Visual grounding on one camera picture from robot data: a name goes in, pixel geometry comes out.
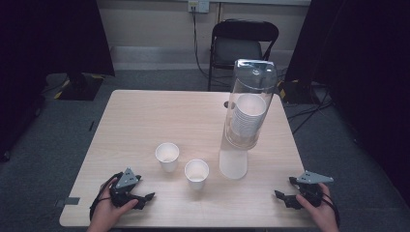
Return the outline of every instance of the gray carpet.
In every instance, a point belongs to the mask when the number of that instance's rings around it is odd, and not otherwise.
[[[64,78],[64,74],[50,75],[47,88]],[[62,208],[54,205],[70,194],[112,91],[206,88],[207,79],[197,70],[118,71],[115,77],[105,79],[93,101],[57,101],[53,97],[58,89],[44,93],[40,116],[12,148],[11,160],[0,163],[0,231],[85,231],[62,227]],[[325,96],[324,88],[315,90],[319,99]],[[313,106],[284,104],[288,117]],[[289,119],[292,130],[307,116]],[[340,210],[341,231],[410,230],[408,207],[379,165],[355,142],[349,123],[332,104],[316,112],[294,136],[305,169],[335,179],[329,187]]]

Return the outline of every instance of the human hand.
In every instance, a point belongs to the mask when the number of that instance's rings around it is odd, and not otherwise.
[[[103,190],[102,195],[100,196],[100,199],[103,200],[101,200],[100,203],[97,204],[87,232],[108,231],[118,222],[121,215],[131,210],[138,203],[138,200],[134,199],[120,208],[117,208],[112,204],[109,194],[109,187],[116,180],[117,178],[112,179]]]
[[[331,195],[329,188],[322,183],[319,183],[319,186],[325,193],[323,195],[324,199],[332,202],[332,199],[328,197]],[[301,194],[297,194],[296,199],[310,213],[311,218],[322,232],[338,231],[335,212],[328,204],[322,202],[319,207],[314,207]]]

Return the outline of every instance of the wooden tabletop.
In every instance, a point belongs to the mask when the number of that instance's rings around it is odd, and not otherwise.
[[[285,208],[274,189],[297,190],[288,177],[304,172],[280,99],[274,96],[257,145],[249,150],[249,169],[230,180],[219,169],[219,150],[229,93],[117,90],[111,95],[73,185],[60,223],[89,225],[89,208],[102,183],[130,167],[142,181],[132,194],[156,196],[131,210],[116,227],[304,227],[313,226],[305,210]],[[155,150],[163,142],[180,149],[176,171],[165,173]],[[203,159],[210,174],[203,190],[190,189],[185,164]]]

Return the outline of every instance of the chair backrest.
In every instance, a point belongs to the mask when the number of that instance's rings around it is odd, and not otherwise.
[[[277,40],[279,31],[277,26],[267,21],[253,21],[245,19],[227,19],[218,23],[212,31],[211,48],[215,38],[227,38],[233,40],[270,42],[263,59],[268,60],[271,48]]]

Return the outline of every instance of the wall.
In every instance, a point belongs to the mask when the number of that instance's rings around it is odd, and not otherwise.
[[[98,1],[110,46],[180,47],[193,51],[193,18],[183,1]],[[221,19],[273,22],[279,29],[274,50],[293,50],[308,6],[210,3],[196,15],[198,56],[207,56],[214,25]]]

